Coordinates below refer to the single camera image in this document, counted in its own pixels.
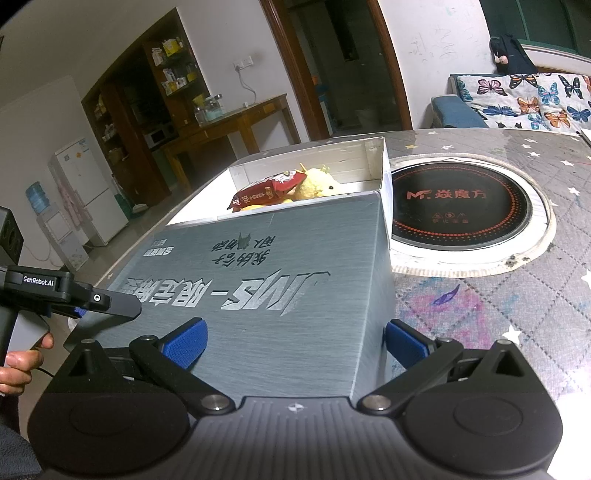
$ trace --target pink stain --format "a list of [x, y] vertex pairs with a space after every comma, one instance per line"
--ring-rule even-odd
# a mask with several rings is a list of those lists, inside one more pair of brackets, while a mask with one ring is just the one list
[[436, 332], [441, 332], [442, 322], [449, 328], [465, 317], [458, 327], [445, 331], [444, 335], [458, 340], [466, 348], [490, 348], [492, 336], [480, 297], [473, 290], [464, 288], [453, 300], [434, 305], [433, 301], [440, 296], [441, 293], [417, 295], [408, 299], [408, 303], [413, 312]]

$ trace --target star-patterned tablecloth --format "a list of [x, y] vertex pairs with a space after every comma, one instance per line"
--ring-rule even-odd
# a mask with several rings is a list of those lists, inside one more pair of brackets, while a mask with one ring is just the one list
[[[580, 137], [518, 129], [379, 135], [386, 139], [391, 164], [406, 155], [488, 155], [528, 173], [551, 199], [557, 233], [544, 255], [489, 277], [395, 274], [395, 309], [425, 335], [453, 337], [467, 348], [489, 348], [502, 337], [518, 343], [563, 418], [563, 441], [549, 473], [557, 480], [590, 480], [591, 148]], [[436, 301], [445, 295], [446, 301]], [[400, 372], [394, 362], [393, 375]]]

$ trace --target red snack bag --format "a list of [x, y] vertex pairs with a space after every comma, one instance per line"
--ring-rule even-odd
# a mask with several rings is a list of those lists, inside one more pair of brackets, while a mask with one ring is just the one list
[[251, 183], [236, 192], [230, 208], [241, 209], [249, 205], [266, 205], [283, 198], [292, 188], [297, 187], [306, 174], [297, 170], [285, 171]]

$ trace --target table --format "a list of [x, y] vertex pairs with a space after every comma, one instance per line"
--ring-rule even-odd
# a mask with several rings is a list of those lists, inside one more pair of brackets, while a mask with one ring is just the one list
[[[509, 325], [520, 330], [520, 348], [563, 418], [562, 444], [549, 472], [557, 480], [587, 479], [588, 452], [581, 439], [591, 426], [591, 160], [587, 157], [591, 157], [591, 148], [582, 139], [566, 135], [496, 128], [380, 135], [385, 137], [391, 164], [411, 154], [489, 155], [528, 173], [554, 202], [557, 233], [551, 248], [541, 257], [515, 271], [481, 278], [394, 274], [397, 293], [392, 301], [397, 318], [430, 338], [450, 336], [467, 348], [489, 348], [508, 331]], [[241, 158], [239, 163], [371, 136], [286, 146]], [[151, 243], [152, 237], [148, 236], [111, 273], [121, 273], [132, 256], [148, 249]], [[111, 282], [105, 280], [98, 286], [108, 288]], [[435, 299], [458, 285], [453, 301], [433, 306]], [[399, 372], [393, 368], [393, 374]]]
[[284, 93], [264, 102], [233, 110], [202, 127], [194, 124], [182, 128], [179, 138], [166, 144], [163, 150], [184, 191], [190, 194], [193, 189], [177, 157], [179, 153], [198, 148], [200, 145], [234, 132], [240, 132], [249, 154], [259, 153], [260, 149], [252, 132], [252, 126], [276, 112], [283, 113], [287, 129], [294, 143], [301, 143], [286, 97], [287, 94]]

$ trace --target wooden table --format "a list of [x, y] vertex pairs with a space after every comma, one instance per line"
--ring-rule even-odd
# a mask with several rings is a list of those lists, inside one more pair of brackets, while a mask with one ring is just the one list
[[285, 122], [287, 123], [287, 129], [294, 143], [301, 143], [296, 125], [291, 116], [290, 107], [285, 98], [286, 96], [287, 94], [284, 93], [264, 102], [255, 103], [249, 107], [228, 112], [226, 115], [202, 127], [194, 124], [182, 128], [179, 132], [179, 138], [167, 143], [163, 147], [163, 150], [178, 182], [186, 193], [190, 194], [193, 189], [177, 157], [179, 153], [193, 150], [200, 145], [225, 137], [234, 132], [240, 132], [249, 154], [259, 153], [260, 150], [256, 143], [255, 135], [252, 132], [252, 126], [276, 112], [283, 113]]

